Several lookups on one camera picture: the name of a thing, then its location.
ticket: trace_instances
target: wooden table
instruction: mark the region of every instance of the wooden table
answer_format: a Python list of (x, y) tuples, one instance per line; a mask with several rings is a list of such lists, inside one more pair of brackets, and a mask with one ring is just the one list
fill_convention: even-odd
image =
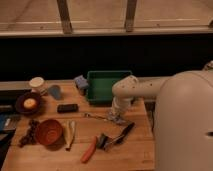
[[(97, 149), (88, 163), (82, 164), (80, 158), (94, 136), (99, 137), (101, 133), (105, 133), (110, 137), (116, 137), (124, 127), (112, 122), (82, 117), (84, 112), (105, 116), (110, 107), (90, 106), (72, 81), (57, 84), (61, 86), (63, 99), (56, 101), (50, 95), (43, 96), (41, 110), (30, 118), (22, 117), (2, 171), (154, 170), (154, 140), (142, 99), (136, 101), (125, 115), (127, 119), (135, 122), (135, 127), (124, 143), (112, 147), (107, 152)], [(79, 112), (58, 114), (57, 105), (67, 103), (78, 103)], [(26, 134), (31, 118), (39, 121), (54, 118), (61, 123), (65, 120), (76, 121), (76, 135), (71, 150), (65, 150), (65, 143), (58, 143), (49, 148), (40, 144), (20, 148), (19, 139)]]

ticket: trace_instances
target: terracotta bowl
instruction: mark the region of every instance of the terracotta bowl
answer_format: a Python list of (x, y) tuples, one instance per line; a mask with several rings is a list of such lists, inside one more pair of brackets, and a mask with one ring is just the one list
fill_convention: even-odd
[(41, 122), (35, 130), (35, 140), (42, 145), (54, 144), (62, 135), (61, 124), (54, 119)]
[[(33, 99), (36, 102), (36, 105), (32, 107), (31, 109), (27, 109), (24, 107), (24, 102), (27, 99)], [(41, 107), (41, 95), (39, 93), (35, 92), (27, 92), (21, 96), (18, 97), (15, 103), (16, 111), (21, 114), (33, 114), (36, 113), (39, 108)]]

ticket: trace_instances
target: metal tool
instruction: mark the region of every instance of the metal tool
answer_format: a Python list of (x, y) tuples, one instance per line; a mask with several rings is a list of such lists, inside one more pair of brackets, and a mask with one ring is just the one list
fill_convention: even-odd
[(98, 116), (98, 115), (94, 115), (94, 114), (91, 114), (91, 113), (84, 113), (84, 117), (86, 117), (86, 118), (99, 119), (99, 120), (103, 120), (103, 121), (108, 121), (108, 119), (105, 118), (105, 117)]
[(101, 134), (98, 143), (97, 148), (108, 150), (110, 147), (116, 144), (121, 144), (124, 140), (124, 138), (127, 136), (127, 134), (130, 132), (130, 130), (134, 127), (135, 123), (132, 122), (129, 124), (124, 130), (121, 132), (121, 134), (115, 138), (110, 138), (105, 134)]

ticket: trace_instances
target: railing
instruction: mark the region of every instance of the railing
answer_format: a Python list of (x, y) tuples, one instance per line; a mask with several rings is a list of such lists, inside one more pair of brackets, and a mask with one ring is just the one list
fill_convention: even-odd
[(213, 32), (212, 0), (1, 0), (0, 36)]

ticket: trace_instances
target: green bin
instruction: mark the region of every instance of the green bin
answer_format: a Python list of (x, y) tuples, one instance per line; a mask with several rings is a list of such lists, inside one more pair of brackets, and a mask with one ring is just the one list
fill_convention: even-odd
[(89, 88), (86, 98), (92, 105), (111, 104), (112, 86), (119, 80), (132, 75), (132, 71), (89, 71), (87, 81)]

